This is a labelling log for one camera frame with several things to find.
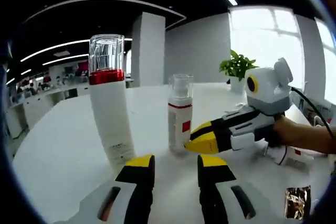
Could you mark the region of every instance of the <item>green plant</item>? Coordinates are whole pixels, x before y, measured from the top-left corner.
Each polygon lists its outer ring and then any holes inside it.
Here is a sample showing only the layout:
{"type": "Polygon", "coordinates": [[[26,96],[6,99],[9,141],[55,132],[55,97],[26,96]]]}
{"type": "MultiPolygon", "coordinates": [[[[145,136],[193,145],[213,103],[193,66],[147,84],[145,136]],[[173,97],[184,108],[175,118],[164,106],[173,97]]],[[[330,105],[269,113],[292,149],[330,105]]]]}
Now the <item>green plant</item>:
{"type": "Polygon", "coordinates": [[[235,51],[231,50],[231,58],[229,60],[223,60],[219,65],[219,71],[224,72],[227,76],[235,76],[241,81],[246,70],[257,68],[254,66],[256,60],[249,60],[244,55],[238,55],[235,51]]]}

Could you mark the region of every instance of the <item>potted plant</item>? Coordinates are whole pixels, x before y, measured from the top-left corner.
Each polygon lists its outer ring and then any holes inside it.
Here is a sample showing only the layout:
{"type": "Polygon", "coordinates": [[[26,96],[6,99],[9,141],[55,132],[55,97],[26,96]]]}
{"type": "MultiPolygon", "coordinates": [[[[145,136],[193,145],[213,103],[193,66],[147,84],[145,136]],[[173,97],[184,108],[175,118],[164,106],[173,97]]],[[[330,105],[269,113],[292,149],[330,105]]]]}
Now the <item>potted plant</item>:
{"type": "Polygon", "coordinates": [[[219,65],[219,71],[230,76],[231,90],[236,93],[242,93],[245,85],[245,72],[248,69],[257,68],[254,66],[256,60],[249,60],[244,55],[239,55],[231,50],[231,58],[223,60],[219,65]]]}

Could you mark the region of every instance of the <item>black ceiling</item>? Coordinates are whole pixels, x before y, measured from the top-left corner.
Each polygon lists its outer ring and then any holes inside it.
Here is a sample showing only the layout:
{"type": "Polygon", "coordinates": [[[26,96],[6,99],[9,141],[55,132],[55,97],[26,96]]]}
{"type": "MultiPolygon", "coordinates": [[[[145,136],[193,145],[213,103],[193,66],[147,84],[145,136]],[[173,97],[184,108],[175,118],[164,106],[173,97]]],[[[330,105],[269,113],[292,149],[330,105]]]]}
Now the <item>black ceiling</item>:
{"type": "MultiPolygon", "coordinates": [[[[70,0],[3,0],[6,11],[1,23],[1,45],[12,40],[12,56],[8,79],[19,78],[20,73],[32,68],[32,73],[42,69],[42,63],[59,59],[53,56],[68,50],[70,56],[86,54],[88,43],[57,48],[38,54],[24,62],[21,59],[54,45],[89,39],[102,33],[124,34],[131,37],[132,24],[142,12],[166,17],[166,27],[181,20],[178,25],[199,18],[226,12],[228,0],[137,0],[164,7],[181,15],[153,6],[120,0],[85,0],[63,4],[70,0]]],[[[295,13],[321,18],[309,0],[236,0],[238,5],[276,5],[292,8],[295,13]]]]}

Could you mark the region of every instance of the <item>white bottle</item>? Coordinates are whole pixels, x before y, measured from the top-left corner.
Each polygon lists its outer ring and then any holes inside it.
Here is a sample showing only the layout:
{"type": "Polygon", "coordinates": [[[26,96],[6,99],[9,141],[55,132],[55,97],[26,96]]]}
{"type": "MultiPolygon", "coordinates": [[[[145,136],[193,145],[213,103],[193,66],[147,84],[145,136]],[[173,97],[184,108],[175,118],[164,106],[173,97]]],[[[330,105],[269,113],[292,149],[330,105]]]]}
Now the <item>white bottle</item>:
{"type": "Polygon", "coordinates": [[[96,35],[90,39],[91,105],[101,143],[114,173],[135,157],[127,113],[123,52],[122,35],[96,35]]]}
{"type": "Polygon", "coordinates": [[[193,76],[174,74],[170,78],[171,94],[168,99],[169,149],[176,155],[185,155],[184,144],[190,140],[193,115],[193,76]]]}
{"type": "Polygon", "coordinates": [[[266,154],[278,165],[291,166],[303,171],[307,171],[314,162],[312,156],[289,146],[267,147],[266,154]]]}

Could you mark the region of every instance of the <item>white pot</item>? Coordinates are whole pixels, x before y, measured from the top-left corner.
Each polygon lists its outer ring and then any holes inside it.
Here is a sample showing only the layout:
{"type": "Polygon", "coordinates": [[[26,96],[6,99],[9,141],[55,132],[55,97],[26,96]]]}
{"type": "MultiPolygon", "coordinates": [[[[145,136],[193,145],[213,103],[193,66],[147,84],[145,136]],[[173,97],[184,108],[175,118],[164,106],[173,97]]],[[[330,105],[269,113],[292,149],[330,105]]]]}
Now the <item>white pot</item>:
{"type": "Polygon", "coordinates": [[[238,77],[230,76],[231,91],[237,94],[242,94],[245,87],[245,79],[239,81],[238,77]]]}

